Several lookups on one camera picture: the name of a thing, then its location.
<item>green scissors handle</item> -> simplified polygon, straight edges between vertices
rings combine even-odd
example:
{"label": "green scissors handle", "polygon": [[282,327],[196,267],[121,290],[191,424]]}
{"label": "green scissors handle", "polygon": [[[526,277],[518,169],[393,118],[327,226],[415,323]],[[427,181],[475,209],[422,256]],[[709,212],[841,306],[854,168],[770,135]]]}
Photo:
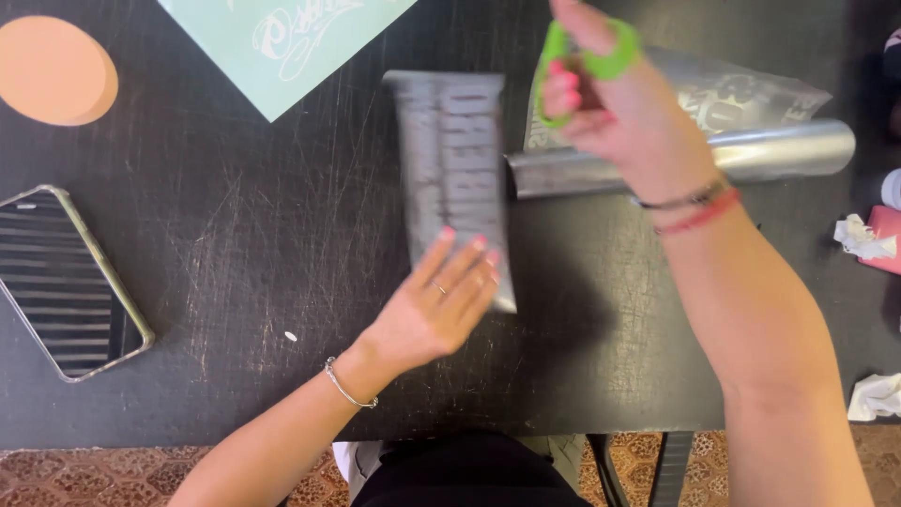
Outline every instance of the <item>green scissors handle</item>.
{"label": "green scissors handle", "polygon": [[[582,66],[585,71],[596,79],[610,81],[623,75],[626,69],[638,58],[641,52],[641,39],[638,32],[628,23],[618,19],[608,20],[616,34],[616,46],[610,54],[597,56],[595,53],[583,50]],[[548,68],[552,61],[566,57],[569,51],[569,34],[560,22],[552,22],[548,29],[548,38],[544,42],[542,59],[539,67],[538,93],[535,97],[535,107],[538,108],[542,123],[550,128],[560,128],[569,123],[569,116],[563,116],[556,120],[550,119],[544,114],[544,82],[548,78]]]}

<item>red string bracelet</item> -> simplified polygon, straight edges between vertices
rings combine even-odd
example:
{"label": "red string bracelet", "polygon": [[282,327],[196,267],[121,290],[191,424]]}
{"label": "red string bracelet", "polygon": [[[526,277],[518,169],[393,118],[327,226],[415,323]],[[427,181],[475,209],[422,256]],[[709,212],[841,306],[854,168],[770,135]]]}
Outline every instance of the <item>red string bracelet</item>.
{"label": "red string bracelet", "polygon": [[714,218],[719,217],[732,206],[742,202],[742,193],[735,187],[726,190],[716,199],[691,217],[677,222],[671,226],[657,227],[654,232],[658,235],[674,235],[684,233],[687,230],[696,229]]}

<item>patterned rug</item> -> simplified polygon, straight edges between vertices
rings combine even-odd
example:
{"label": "patterned rug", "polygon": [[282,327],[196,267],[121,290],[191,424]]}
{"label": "patterned rug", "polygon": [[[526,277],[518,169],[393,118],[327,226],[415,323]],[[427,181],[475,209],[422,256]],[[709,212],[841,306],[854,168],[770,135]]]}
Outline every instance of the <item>patterned rug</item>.
{"label": "patterned rug", "polygon": [[[852,427],[878,507],[901,505],[901,426]],[[657,433],[614,436],[611,455],[632,507],[646,507],[660,452]],[[209,447],[0,451],[0,507],[163,507]],[[681,507],[729,503],[729,457],[723,432],[695,434]],[[590,447],[579,492],[606,506]],[[291,493],[291,507],[347,507],[347,483],[331,452]]]}

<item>black table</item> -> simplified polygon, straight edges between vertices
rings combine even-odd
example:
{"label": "black table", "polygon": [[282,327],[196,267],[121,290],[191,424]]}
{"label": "black table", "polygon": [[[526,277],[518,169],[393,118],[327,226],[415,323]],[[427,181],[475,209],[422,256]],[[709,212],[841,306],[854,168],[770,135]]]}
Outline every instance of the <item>black table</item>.
{"label": "black table", "polygon": [[[746,189],[763,234],[833,332],[847,393],[901,371],[901,278],[830,240],[866,216],[901,163],[885,139],[890,0],[606,1],[647,42],[836,95],[860,150],[844,173]],[[387,69],[504,73],[507,148],[521,146],[550,20],[542,0],[420,0],[305,100],[266,122],[151,0],[4,0],[0,22],[57,15],[110,52],[121,91],[94,124],[0,106],[3,196],[68,189],[160,340],[65,384],[0,305],[0,448],[213,444],[320,371],[409,270]],[[401,377],[341,438],[466,427],[517,435],[723,427],[722,397],[641,212],[622,196],[511,206],[518,316]],[[291,331],[296,343],[284,337]]]}

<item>peach round pad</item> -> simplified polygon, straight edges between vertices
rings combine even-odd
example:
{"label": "peach round pad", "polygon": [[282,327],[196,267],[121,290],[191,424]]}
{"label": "peach round pad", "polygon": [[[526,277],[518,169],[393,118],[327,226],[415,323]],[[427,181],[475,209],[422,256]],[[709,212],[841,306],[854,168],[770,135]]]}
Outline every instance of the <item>peach round pad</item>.
{"label": "peach round pad", "polygon": [[75,126],[93,122],[119,90],[115,66],[72,23],[26,16],[0,27],[0,98],[35,120]]}

